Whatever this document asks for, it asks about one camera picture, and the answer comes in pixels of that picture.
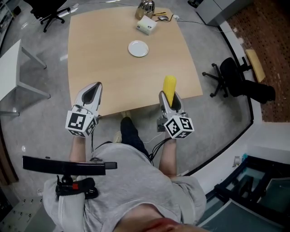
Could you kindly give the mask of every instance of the white desk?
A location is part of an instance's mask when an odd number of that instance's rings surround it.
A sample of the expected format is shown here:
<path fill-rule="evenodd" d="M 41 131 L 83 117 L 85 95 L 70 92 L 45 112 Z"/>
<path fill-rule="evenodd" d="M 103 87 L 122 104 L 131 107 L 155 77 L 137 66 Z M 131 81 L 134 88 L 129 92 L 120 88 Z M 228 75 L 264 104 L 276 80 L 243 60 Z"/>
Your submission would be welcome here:
<path fill-rule="evenodd" d="M 33 55 L 27 48 L 25 48 L 21 43 L 21 40 L 19 40 L 0 58 L 0 101 L 16 87 L 41 94 L 49 99 L 50 94 L 24 84 L 19 80 L 19 54 L 21 51 L 31 60 L 40 64 L 44 69 L 46 68 L 46 65 L 38 59 L 36 55 Z M 0 116 L 3 115 L 19 116 L 19 112 L 0 111 Z"/>

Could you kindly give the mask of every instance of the black office chair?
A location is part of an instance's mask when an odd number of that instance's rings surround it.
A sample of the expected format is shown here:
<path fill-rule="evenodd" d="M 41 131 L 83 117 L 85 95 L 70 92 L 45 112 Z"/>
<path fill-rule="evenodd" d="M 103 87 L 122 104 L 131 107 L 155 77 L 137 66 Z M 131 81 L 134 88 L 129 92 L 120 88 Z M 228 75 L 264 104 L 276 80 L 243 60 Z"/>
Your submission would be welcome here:
<path fill-rule="evenodd" d="M 46 23 L 43 32 L 46 32 L 48 25 L 50 22 L 56 18 L 61 20 L 62 24 L 64 23 L 64 20 L 60 17 L 58 17 L 59 13 L 62 13 L 64 11 L 70 11 L 69 7 L 66 7 L 64 9 L 61 9 L 58 11 L 58 9 L 66 2 L 67 0 L 46 0 L 46 1 L 39 1 L 39 0 L 24 0 L 24 2 L 27 2 L 29 5 L 32 6 L 31 13 L 35 15 L 37 19 L 43 18 L 40 21 L 40 24 L 43 24 L 44 21 L 48 20 Z"/>
<path fill-rule="evenodd" d="M 203 76 L 209 76 L 218 82 L 216 91 L 211 93 L 210 97 L 216 96 L 220 89 L 224 90 L 223 96 L 228 97 L 228 88 L 230 94 L 233 97 L 246 95 L 262 104 L 266 103 L 267 101 L 274 101 L 276 98 L 276 92 L 272 86 L 242 79 L 241 73 L 252 68 L 251 65 L 247 65 L 244 57 L 242 59 L 244 64 L 239 68 L 237 67 L 233 58 L 225 59 L 222 62 L 220 69 L 218 69 L 218 66 L 213 63 L 212 66 L 215 67 L 218 77 L 206 72 L 202 73 Z"/>

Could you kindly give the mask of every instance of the shoe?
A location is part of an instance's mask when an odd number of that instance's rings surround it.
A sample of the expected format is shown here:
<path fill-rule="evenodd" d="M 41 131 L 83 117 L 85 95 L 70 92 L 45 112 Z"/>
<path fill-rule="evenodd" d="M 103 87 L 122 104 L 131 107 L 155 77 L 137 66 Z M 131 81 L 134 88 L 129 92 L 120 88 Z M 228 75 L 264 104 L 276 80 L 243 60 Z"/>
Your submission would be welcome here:
<path fill-rule="evenodd" d="M 121 114 L 122 114 L 122 117 L 123 117 L 123 118 L 126 118 L 126 117 L 131 118 L 131 113 L 130 113 L 130 111 L 123 111 L 123 112 L 121 112 Z"/>
<path fill-rule="evenodd" d="M 113 143 L 121 143 L 121 142 L 122 142 L 121 131 L 117 131 L 114 135 Z"/>

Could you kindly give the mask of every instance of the brown carpet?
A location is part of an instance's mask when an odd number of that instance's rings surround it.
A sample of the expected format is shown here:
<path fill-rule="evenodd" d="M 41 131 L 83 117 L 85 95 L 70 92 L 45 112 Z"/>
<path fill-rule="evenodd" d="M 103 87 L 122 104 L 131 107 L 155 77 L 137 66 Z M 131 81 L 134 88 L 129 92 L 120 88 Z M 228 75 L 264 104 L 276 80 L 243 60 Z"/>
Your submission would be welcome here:
<path fill-rule="evenodd" d="M 276 100 L 261 106 L 263 120 L 270 122 L 290 122 L 290 8 L 283 4 L 288 3 L 254 0 L 228 20 L 244 49 L 256 51 L 266 74 L 261 83 L 275 88 Z"/>

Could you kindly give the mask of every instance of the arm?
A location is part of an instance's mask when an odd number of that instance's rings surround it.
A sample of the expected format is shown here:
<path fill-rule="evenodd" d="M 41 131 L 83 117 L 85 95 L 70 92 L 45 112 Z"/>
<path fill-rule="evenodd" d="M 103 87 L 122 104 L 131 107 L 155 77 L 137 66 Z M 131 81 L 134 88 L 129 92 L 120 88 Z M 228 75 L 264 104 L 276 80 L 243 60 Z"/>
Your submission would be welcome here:
<path fill-rule="evenodd" d="M 159 164 L 159 170 L 169 178 L 176 177 L 176 140 L 168 140 L 164 144 Z"/>
<path fill-rule="evenodd" d="M 69 156 L 71 162 L 86 162 L 86 139 L 82 137 L 73 137 L 72 150 Z"/>

